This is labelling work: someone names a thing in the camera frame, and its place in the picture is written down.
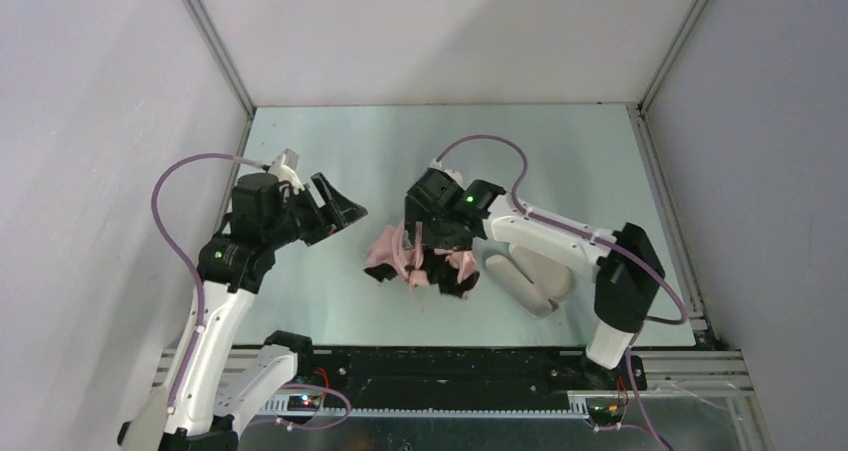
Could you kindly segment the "pink black folding umbrella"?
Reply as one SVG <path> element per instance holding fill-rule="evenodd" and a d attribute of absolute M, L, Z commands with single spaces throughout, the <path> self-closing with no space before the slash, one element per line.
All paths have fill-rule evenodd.
<path fill-rule="evenodd" d="M 402 224 L 386 225 L 369 245 L 363 271 L 378 283 L 399 279 L 410 293 L 436 287 L 441 295 L 458 299 L 468 298 L 481 275 L 471 251 L 431 248 L 419 239 L 410 242 Z"/>

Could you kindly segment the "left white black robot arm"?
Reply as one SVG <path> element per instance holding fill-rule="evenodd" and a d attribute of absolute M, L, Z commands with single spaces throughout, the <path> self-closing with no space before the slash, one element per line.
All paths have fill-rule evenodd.
<path fill-rule="evenodd" d="M 276 331 L 228 387 L 220 386 L 234 338 L 254 304 L 276 252 L 307 246 L 353 225 L 367 209 L 339 193 L 321 173 L 297 189 L 259 172 L 240 177 L 224 227 L 190 267 L 197 295 L 166 381 L 142 411 L 123 424 L 123 450 L 235 450 L 265 403 L 287 383 L 313 371 L 310 338 Z"/>

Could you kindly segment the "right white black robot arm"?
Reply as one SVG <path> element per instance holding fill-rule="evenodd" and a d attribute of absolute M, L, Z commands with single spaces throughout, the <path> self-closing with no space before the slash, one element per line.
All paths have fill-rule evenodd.
<path fill-rule="evenodd" d="M 591 227 L 537 210 L 488 181 L 462 186 L 430 168 L 408 189 L 404 217 L 410 240 L 425 247 L 469 251 L 475 240 L 491 240 L 541 257 L 546 269 L 567 268 L 589 279 L 597 323 L 585 354 L 606 369 L 619 365 L 665 283 L 641 227 Z"/>

